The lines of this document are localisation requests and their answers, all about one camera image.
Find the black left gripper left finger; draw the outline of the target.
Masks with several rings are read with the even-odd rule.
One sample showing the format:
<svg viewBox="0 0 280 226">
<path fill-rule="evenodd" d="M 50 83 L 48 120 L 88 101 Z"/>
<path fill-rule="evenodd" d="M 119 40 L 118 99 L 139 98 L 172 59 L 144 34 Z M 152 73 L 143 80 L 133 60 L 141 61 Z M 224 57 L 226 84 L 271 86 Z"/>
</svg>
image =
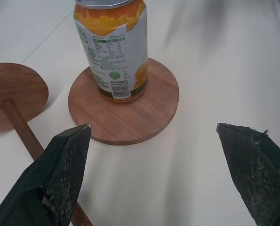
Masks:
<svg viewBox="0 0 280 226">
<path fill-rule="evenodd" d="M 54 136 L 0 204 L 0 226 L 69 226 L 80 193 L 91 127 Z"/>
</svg>

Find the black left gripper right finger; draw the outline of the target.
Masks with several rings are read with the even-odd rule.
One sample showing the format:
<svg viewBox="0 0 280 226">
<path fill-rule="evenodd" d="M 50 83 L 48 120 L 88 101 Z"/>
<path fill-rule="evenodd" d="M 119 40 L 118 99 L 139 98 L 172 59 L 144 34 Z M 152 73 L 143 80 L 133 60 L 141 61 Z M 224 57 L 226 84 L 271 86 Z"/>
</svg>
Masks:
<svg viewBox="0 0 280 226">
<path fill-rule="evenodd" d="M 257 226 L 280 226 L 280 148 L 268 132 L 218 123 L 233 183 Z"/>
</svg>

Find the wooden coaster holder with rod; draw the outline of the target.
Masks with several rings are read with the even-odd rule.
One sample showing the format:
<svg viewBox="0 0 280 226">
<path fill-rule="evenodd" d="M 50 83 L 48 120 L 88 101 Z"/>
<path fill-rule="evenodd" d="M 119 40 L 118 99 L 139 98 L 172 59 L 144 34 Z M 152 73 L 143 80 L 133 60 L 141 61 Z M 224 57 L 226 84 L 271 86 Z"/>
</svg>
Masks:
<svg viewBox="0 0 280 226">
<path fill-rule="evenodd" d="M 46 148 L 28 121 L 41 113 L 47 100 L 48 87 L 36 71 L 20 64 L 0 63 L 0 132 L 14 129 L 33 162 Z M 69 225 L 93 226 L 78 201 Z"/>
</svg>

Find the round wooden base disc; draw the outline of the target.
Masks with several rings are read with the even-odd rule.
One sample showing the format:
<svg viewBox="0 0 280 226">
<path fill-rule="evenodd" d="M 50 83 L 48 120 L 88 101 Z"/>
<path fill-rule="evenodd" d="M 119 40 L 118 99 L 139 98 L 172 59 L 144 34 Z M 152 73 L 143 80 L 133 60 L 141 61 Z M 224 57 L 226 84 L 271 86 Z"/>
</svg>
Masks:
<svg viewBox="0 0 280 226">
<path fill-rule="evenodd" d="M 91 138 L 108 145 L 132 145 L 161 133 L 175 116 L 179 86 L 173 73 L 162 63 L 148 60 L 145 92 L 128 102 L 113 102 L 95 84 L 90 68 L 73 82 L 68 108 L 76 125 L 89 124 Z"/>
</svg>

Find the orange juice can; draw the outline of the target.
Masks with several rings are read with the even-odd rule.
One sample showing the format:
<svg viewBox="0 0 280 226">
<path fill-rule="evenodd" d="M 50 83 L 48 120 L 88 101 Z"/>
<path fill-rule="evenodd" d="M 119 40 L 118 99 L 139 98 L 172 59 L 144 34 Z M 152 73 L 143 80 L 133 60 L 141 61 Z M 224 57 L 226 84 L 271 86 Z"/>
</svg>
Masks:
<svg viewBox="0 0 280 226">
<path fill-rule="evenodd" d="M 140 96 L 148 80 L 144 0 L 75 0 L 73 18 L 102 95 L 118 102 Z"/>
</svg>

